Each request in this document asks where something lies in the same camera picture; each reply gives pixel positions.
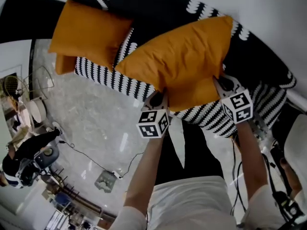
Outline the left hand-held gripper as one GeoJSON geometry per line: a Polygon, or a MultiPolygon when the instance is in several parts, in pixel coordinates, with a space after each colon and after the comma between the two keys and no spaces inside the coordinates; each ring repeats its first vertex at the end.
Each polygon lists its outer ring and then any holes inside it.
{"type": "Polygon", "coordinates": [[[136,124],[142,138],[161,138],[169,127],[168,92],[154,91],[145,100],[136,124]]]}

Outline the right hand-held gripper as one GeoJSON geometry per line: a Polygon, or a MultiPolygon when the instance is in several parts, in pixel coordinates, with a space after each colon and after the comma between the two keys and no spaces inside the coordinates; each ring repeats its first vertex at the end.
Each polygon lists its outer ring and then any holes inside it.
{"type": "Polygon", "coordinates": [[[253,102],[248,89],[237,78],[230,75],[213,77],[214,85],[220,95],[224,113],[235,123],[247,121],[253,116],[253,102]]]}

